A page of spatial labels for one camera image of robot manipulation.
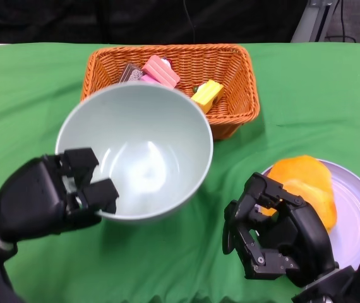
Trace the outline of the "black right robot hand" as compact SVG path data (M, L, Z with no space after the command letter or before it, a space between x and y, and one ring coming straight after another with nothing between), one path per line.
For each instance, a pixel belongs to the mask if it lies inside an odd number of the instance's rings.
M236 251L248 280L285 275L304 287L337 268L328 232L301 196L255 172L224 210L222 250Z

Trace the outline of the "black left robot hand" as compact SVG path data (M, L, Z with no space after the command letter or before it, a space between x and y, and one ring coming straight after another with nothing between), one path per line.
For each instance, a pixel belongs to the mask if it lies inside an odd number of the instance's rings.
M111 179L92 182L99 161L91 148L33 158L0 188L0 238L19 242L98 224L116 211Z

